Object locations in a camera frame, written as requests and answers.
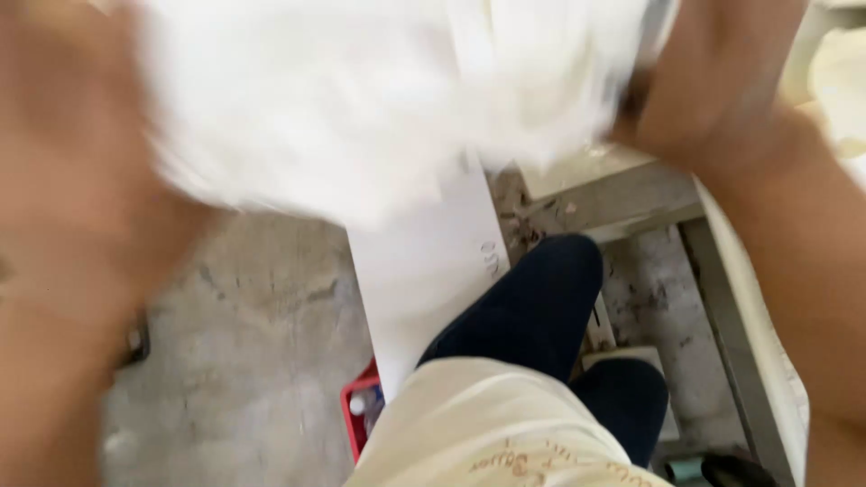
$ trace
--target leg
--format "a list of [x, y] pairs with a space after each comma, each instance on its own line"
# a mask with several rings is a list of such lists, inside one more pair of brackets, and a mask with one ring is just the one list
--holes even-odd
[[418, 365], [487, 357], [568, 381], [602, 280], [587, 237], [549, 237], [433, 340]]
[[602, 360], [569, 387], [619, 441], [631, 463], [650, 464], [668, 409], [668, 388], [655, 367], [639, 359]]

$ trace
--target beige fabric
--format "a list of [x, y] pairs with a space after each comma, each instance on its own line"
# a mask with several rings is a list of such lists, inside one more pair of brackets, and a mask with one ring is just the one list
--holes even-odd
[[385, 408], [349, 487], [669, 486], [631, 465], [558, 381], [495, 360], [437, 360]]

